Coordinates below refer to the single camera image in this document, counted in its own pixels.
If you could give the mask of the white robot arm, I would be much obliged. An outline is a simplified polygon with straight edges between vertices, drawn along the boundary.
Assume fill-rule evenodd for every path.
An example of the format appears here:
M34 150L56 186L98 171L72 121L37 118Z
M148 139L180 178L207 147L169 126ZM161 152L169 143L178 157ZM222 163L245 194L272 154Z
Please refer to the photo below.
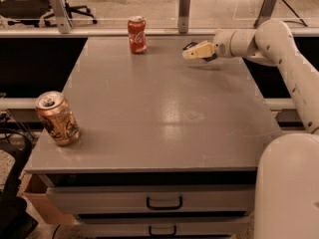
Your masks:
M222 29L211 42L186 47L186 59L244 58L278 69L289 93L268 105L294 127L263 151L257 169L254 239L319 239L319 73L298 50L286 23Z

